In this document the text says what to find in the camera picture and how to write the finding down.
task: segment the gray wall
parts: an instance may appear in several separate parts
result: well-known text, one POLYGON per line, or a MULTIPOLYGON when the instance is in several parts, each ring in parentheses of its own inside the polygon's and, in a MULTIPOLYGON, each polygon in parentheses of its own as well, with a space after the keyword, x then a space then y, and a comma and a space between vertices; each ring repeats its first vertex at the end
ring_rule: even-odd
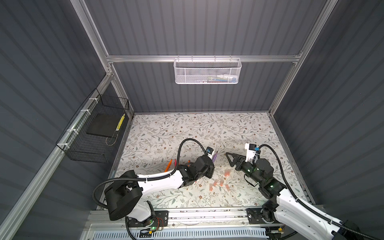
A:
POLYGON ((317 204, 384 233, 384 1, 339 0, 275 114, 317 204))
MULTIPOLYGON (((2 222, 105 72, 69 0, 0 1, 0 36, 2 222)), ((14 239, 74 239, 107 172, 64 159, 14 239)))
POLYGON ((173 63, 115 63, 135 112, 268 110, 292 63, 243 63, 238 84, 176 84, 173 63))
MULTIPOLYGON (((86 0, 110 55, 298 54, 325 0, 86 0)), ((268 110, 289 63, 239 83, 177 85, 170 63, 116 63, 135 112, 268 110)))

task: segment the purple marker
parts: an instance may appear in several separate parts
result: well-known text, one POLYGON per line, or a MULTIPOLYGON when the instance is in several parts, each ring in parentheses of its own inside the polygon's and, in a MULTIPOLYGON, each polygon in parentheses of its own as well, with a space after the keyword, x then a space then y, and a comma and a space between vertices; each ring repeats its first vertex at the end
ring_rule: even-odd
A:
POLYGON ((217 157, 217 152, 215 153, 214 157, 212 158, 212 162, 215 162, 216 157, 217 157))

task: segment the dark rectangular panel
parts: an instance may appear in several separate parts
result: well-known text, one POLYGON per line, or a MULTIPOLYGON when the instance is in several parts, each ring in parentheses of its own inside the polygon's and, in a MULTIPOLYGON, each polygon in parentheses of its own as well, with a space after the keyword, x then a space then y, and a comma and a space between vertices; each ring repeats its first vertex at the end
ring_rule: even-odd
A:
MULTIPOLYGON (((69 1, 1 1, 0 35, 2 222, 105 71, 69 1)), ((33 233, 23 239, 80 235, 85 214, 94 208, 89 191, 106 177, 110 166, 63 166, 83 177, 79 179, 63 175, 62 165, 14 239, 20 239, 24 226, 33 226, 29 230, 33 233), (70 219, 69 214, 78 218, 70 219), (63 230, 54 233, 49 222, 63 230)))
POLYGON ((268 110, 291 63, 243 63, 238 84, 176 84, 172 63, 115 63, 135 112, 268 110))
POLYGON ((275 114, 316 203, 379 238, 383 29, 383 1, 338 1, 275 114))
POLYGON ((86 0, 110 55, 293 55, 325 0, 86 0))

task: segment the black wire basket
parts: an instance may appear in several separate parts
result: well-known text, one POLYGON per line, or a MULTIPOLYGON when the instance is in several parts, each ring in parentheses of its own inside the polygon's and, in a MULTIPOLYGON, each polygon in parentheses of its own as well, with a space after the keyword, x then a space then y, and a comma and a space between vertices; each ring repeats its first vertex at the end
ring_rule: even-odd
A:
POLYGON ((114 161, 127 127, 129 103, 126 98, 99 94, 83 111, 78 123, 63 131, 56 145, 75 161, 107 163, 114 161), (66 142, 62 136, 70 131, 66 142))

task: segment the floral tabletop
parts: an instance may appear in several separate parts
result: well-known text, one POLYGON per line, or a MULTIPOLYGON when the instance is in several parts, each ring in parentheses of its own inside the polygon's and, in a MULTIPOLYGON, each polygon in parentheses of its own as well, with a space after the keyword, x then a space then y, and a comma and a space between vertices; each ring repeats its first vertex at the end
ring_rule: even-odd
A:
MULTIPOLYGON (((209 146, 218 151, 213 177, 203 177, 188 187, 152 193, 146 199, 154 208, 262 205, 266 199, 257 187, 249 185, 241 171, 230 167, 225 156, 226 152, 246 155, 244 144, 247 142, 273 147, 292 189, 298 197, 304 197, 266 113, 135 115, 116 177, 132 169, 136 174, 164 172, 169 161, 176 159, 181 141, 189 137, 198 140, 205 148, 209 146)), ((182 148, 180 164, 188 160, 194 162, 202 154, 195 142, 187 141, 182 148)), ((261 157, 270 161, 275 169, 274 177, 282 182, 273 153, 262 148, 261 157)))

